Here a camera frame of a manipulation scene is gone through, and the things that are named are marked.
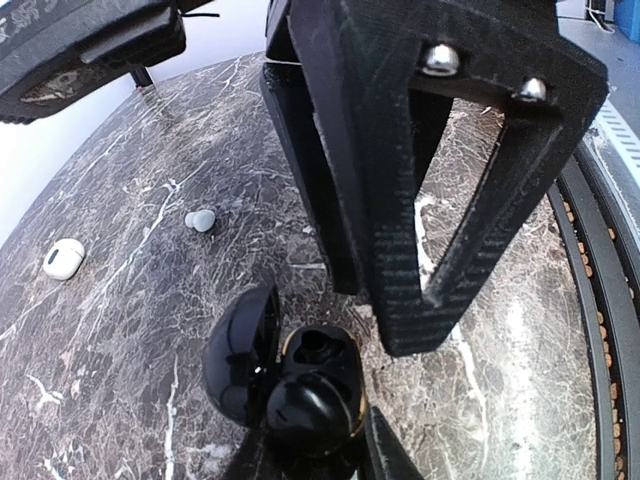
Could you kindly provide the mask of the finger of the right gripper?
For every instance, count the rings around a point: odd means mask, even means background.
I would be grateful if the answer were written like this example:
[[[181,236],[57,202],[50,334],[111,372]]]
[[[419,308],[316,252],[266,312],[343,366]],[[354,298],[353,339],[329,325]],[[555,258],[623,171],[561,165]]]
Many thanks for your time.
[[[370,293],[370,241],[355,135],[340,84],[296,64],[267,62],[261,89],[315,230],[334,291]]]
[[[608,93],[552,1],[294,1],[321,136],[309,211],[385,350],[437,349]]]

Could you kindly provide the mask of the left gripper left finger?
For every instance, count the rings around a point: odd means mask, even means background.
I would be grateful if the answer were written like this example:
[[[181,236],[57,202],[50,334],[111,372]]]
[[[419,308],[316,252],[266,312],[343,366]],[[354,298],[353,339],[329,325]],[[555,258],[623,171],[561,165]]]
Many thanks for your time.
[[[229,464],[233,480],[273,480],[278,467],[262,430],[251,430]]]

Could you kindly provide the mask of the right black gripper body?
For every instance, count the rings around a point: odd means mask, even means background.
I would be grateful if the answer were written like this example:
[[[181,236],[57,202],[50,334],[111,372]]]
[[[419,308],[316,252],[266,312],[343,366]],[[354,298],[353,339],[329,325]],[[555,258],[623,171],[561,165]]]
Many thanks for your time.
[[[174,1],[8,1],[1,7],[1,120],[50,117],[185,48]]]

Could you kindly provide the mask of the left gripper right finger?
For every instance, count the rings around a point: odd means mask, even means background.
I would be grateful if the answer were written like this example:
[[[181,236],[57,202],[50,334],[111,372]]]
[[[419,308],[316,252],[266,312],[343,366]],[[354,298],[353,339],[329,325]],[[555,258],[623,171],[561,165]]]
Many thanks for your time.
[[[381,410],[367,417],[367,478],[423,480]]]

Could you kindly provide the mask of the black round charging case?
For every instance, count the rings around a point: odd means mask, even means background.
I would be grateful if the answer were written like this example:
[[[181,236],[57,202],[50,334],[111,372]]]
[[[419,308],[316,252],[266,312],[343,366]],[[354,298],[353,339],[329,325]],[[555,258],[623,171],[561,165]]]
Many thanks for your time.
[[[277,288],[260,286],[240,294],[204,348],[203,381],[209,400],[236,424],[264,426],[269,433],[266,407],[278,382],[288,375],[319,374],[335,385],[352,415],[351,436],[344,447],[359,436],[369,408],[356,341],[335,326],[298,328],[285,340],[280,335]]]

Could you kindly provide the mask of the beige gold-rimmed charging case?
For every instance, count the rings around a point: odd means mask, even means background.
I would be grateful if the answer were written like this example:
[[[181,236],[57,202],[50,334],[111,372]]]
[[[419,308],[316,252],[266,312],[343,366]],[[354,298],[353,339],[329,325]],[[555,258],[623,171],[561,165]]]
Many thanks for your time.
[[[43,271],[51,279],[66,281],[72,278],[86,255],[84,245],[77,239],[57,240],[43,261]]]

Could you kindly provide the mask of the black stem earbud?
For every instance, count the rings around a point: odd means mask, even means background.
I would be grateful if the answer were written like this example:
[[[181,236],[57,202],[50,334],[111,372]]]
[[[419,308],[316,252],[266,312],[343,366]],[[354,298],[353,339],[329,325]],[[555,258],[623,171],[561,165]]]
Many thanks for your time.
[[[316,373],[280,380],[267,402],[266,422],[279,444],[311,458],[328,456],[342,447],[353,426],[339,390]]]

